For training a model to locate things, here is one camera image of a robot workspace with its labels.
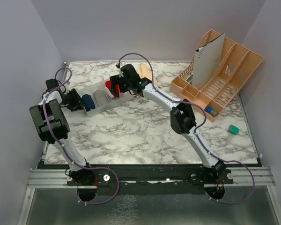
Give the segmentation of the beige underwear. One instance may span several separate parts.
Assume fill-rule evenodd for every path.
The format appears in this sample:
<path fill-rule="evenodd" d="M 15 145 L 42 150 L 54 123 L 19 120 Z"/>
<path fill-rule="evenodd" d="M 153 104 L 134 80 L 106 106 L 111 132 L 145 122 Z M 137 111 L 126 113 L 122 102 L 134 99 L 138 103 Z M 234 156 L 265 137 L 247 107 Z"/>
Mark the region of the beige underwear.
<path fill-rule="evenodd" d="M 152 71 L 148 65 L 141 63 L 136 71 L 140 78 L 147 78 L 152 81 Z"/>

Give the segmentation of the red boxer underwear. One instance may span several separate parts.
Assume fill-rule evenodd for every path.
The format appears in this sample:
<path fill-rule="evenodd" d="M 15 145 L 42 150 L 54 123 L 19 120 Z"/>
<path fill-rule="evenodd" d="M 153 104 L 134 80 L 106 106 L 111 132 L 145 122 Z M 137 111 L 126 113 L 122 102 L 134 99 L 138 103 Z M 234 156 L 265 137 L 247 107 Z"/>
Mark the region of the red boxer underwear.
<path fill-rule="evenodd" d="M 110 98 L 119 97 L 119 85 L 113 85 L 110 80 L 105 82 L 105 90 Z"/>

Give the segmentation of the clear plastic storage box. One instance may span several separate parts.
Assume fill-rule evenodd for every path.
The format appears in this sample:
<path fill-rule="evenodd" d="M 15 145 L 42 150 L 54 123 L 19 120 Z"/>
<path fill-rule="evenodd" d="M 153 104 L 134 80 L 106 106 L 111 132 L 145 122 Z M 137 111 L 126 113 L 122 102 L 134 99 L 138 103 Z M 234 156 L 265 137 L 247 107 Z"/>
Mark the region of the clear plastic storage box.
<path fill-rule="evenodd" d="M 86 106 L 82 106 L 82 111 L 91 117 L 111 108 L 121 106 L 134 98 L 129 92 L 120 93 L 118 85 L 116 86 L 117 94 L 115 96 L 112 95 L 110 89 L 110 80 L 103 80 L 80 90 L 75 88 L 83 102 L 86 103 Z"/>

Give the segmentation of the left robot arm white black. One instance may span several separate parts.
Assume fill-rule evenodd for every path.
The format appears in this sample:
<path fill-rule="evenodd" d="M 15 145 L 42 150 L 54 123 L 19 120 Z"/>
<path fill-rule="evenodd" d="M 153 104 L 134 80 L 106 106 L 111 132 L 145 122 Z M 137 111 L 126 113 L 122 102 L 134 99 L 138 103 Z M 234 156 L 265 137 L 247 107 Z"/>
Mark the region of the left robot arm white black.
<path fill-rule="evenodd" d="M 49 79 L 45 83 L 47 90 L 43 93 L 42 101 L 29 108 L 36 131 L 41 140 L 53 145 L 65 158 L 72 182 L 89 185 L 95 178 L 94 173 L 70 139 L 70 127 L 62 111 L 63 107 L 70 111 L 81 110 L 86 103 L 75 89 L 62 90 L 56 79 Z"/>

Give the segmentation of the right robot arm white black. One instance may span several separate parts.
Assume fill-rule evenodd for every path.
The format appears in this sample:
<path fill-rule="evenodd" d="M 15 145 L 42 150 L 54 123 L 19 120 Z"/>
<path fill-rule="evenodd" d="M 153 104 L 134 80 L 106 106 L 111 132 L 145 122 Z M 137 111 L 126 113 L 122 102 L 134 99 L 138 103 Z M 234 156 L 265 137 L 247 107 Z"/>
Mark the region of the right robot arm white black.
<path fill-rule="evenodd" d="M 116 65 L 118 75 L 110 77 L 111 93 L 129 92 L 131 95 L 140 96 L 151 100 L 170 114 L 170 126 L 172 130 L 182 135 L 193 147 L 200 157 L 206 179 L 210 183 L 217 183 L 223 177 L 226 169 L 225 163 L 211 150 L 206 140 L 199 133 L 196 118 L 192 109 L 192 103 L 187 100 L 170 96 L 156 87 L 148 78 L 140 78 L 132 64 L 124 66 Z"/>

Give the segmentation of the navy rolled underwear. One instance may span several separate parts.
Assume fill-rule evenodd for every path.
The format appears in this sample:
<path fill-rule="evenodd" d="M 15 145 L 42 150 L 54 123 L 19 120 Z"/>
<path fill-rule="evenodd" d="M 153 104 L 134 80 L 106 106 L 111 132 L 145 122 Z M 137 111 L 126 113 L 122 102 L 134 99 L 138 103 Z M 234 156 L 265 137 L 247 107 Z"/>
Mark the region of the navy rolled underwear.
<path fill-rule="evenodd" d="M 93 109 L 95 109 L 96 107 L 95 107 L 95 103 L 94 103 L 94 101 L 93 101 L 93 99 L 92 99 L 92 97 L 91 97 L 91 95 L 89 95 L 89 94 L 84 94 L 83 96 L 82 96 L 82 100 L 84 101 L 84 103 L 85 103 L 85 111 L 86 112 L 89 112 L 89 111 L 91 111 L 91 110 L 93 110 Z"/>

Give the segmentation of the grey rolled underwear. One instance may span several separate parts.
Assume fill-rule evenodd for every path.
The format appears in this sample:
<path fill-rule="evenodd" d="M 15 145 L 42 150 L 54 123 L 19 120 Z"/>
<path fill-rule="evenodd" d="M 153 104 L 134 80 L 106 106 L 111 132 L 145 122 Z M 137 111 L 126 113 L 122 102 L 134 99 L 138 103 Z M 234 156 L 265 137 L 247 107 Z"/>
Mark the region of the grey rolled underwear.
<path fill-rule="evenodd" d="M 104 90 L 96 90 L 93 93 L 93 96 L 95 98 L 95 101 L 96 101 L 98 107 L 107 105 L 109 103 L 109 100 L 108 100 Z"/>

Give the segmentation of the white folder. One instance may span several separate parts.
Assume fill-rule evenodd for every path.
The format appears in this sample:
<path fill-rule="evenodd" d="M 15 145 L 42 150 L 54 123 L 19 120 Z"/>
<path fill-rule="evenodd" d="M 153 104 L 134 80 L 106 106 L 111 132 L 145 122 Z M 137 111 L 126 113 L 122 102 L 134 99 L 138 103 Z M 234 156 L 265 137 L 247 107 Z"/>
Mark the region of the white folder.
<path fill-rule="evenodd" d="M 202 89 L 211 79 L 218 68 L 225 39 L 225 33 L 211 37 L 206 34 L 194 53 L 192 84 L 197 89 Z"/>

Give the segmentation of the blue capped small bottle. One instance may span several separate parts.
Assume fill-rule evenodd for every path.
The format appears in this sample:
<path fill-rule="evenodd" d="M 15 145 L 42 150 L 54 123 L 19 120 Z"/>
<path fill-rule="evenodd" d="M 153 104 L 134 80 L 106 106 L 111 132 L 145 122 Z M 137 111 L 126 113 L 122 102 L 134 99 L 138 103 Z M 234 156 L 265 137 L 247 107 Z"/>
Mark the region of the blue capped small bottle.
<path fill-rule="evenodd" d="M 217 111 L 215 111 L 211 107 L 206 107 L 206 112 L 211 114 L 213 117 L 215 117 L 218 114 Z"/>

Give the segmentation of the peach desk organizer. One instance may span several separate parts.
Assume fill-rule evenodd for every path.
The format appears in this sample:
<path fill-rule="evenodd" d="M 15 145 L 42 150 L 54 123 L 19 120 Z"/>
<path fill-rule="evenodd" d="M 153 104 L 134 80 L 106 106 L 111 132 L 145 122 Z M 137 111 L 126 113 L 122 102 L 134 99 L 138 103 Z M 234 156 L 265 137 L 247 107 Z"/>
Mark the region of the peach desk organizer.
<path fill-rule="evenodd" d="M 220 35 L 214 30 L 206 34 L 209 33 L 213 38 Z M 193 57 L 190 65 L 172 80 L 170 91 L 180 99 L 187 99 L 194 103 L 195 109 L 213 122 L 263 60 L 264 57 L 225 37 L 220 64 L 202 89 L 199 90 L 192 84 Z M 206 112 L 206 107 L 211 107 L 218 114 L 213 117 Z"/>

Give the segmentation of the green grey eraser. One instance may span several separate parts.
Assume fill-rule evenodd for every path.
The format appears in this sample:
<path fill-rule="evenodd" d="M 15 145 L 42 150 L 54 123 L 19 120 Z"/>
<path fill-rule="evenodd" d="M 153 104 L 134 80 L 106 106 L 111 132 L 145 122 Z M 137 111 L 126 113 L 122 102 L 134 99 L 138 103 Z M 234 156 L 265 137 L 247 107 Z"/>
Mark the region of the green grey eraser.
<path fill-rule="evenodd" d="M 229 133 L 233 134 L 233 135 L 237 135 L 239 133 L 239 128 L 234 126 L 234 125 L 230 125 L 228 127 L 228 130 L 227 130 Z"/>

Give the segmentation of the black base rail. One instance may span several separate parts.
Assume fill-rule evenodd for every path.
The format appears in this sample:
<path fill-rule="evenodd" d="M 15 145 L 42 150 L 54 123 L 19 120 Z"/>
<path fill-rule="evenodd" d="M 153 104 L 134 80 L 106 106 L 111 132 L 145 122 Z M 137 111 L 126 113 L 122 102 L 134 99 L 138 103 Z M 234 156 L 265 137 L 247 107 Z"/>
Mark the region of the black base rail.
<path fill-rule="evenodd" d="M 223 190 L 233 184 L 231 170 L 217 180 L 206 176 L 201 165 L 110 165 L 110 170 L 93 170 L 94 180 L 87 185 L 72 182 L 68 170 L 31 171 L 29 186 L 35 188 L 76 188 L 81 193 L 99 195 L 203 195 L 208 188 Z"/>

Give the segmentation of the aluminium frame rail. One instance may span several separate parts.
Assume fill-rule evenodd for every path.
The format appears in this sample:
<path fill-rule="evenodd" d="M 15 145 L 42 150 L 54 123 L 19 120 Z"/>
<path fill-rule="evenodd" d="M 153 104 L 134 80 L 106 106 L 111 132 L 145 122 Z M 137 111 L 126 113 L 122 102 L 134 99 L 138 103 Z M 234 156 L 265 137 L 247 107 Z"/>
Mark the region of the aluminium frame rail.
<path fill-rule="evenodd" d="M 171 129 L 169 113 L 155 102 L 135 97 L 109 110 L 64 109 L 64 114 L 75 148 L 94 167 L 99 183 L 75 183 L 67 178 L 62 155 L 50 155 L 52 165 L 40 162 L 30 172 L 33 205 L 20 224 L 278 224 L 268 191 L 273 176 L 268 167 L 256 164 L 249 133 L 225 141 L 229 124 L 244 128 L 239 109 L 219 124 L 201 128 L 221 158 L 249 164 L 249 169 L 228 164 L 231 176 L 224 176 L 222 184 L 228 204 L 213 202 L 205 194 L 201 158 Z"/>

